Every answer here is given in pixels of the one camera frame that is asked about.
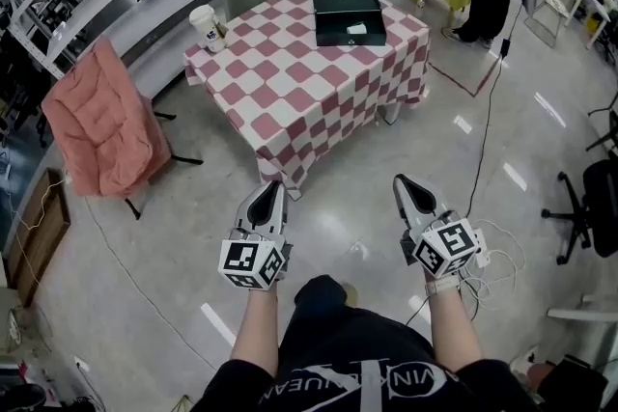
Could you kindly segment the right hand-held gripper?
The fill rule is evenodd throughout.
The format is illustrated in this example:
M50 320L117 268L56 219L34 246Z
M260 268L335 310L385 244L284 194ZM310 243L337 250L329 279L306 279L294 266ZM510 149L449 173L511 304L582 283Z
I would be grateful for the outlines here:
M435 279L449 276L481 251L469 221L448 210L441 191L424 179L393 179L397 209L407 229L400 241L408 265L419 262Z

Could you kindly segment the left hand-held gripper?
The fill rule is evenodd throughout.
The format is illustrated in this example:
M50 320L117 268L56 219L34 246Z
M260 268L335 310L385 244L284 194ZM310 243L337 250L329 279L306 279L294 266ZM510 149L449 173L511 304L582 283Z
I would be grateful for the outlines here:
M287 211L287 188L278 180L260 185L240 203L218 263L233 286L266 291L285 278L293 247L284 235Z

